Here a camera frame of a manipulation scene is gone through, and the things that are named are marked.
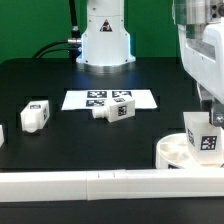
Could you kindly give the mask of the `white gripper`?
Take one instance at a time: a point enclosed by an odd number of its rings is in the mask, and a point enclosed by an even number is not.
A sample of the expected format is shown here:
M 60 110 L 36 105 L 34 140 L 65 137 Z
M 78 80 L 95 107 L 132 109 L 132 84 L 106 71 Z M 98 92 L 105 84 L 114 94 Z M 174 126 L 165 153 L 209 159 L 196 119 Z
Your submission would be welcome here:
M 185 71 L 216 98 L 209 121 L 224 127 L 224 23 L 207 25 L 201 40 L 187 38 L 184 25 L 178 26 L 178 34 Z

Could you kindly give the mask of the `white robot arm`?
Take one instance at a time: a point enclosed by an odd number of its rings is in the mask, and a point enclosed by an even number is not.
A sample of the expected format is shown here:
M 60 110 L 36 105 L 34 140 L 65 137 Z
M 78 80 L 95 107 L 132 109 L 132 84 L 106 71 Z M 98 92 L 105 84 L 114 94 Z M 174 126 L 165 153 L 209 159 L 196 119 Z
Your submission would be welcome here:
M 209 121 L 224 127 L 224 0 L 173 0 L 181 60 L 197 81 Z M 135 61 L 124 28 L 124 0 L 87 0 L 87 28 L 81 35 L 79 67 L 113 72 Z

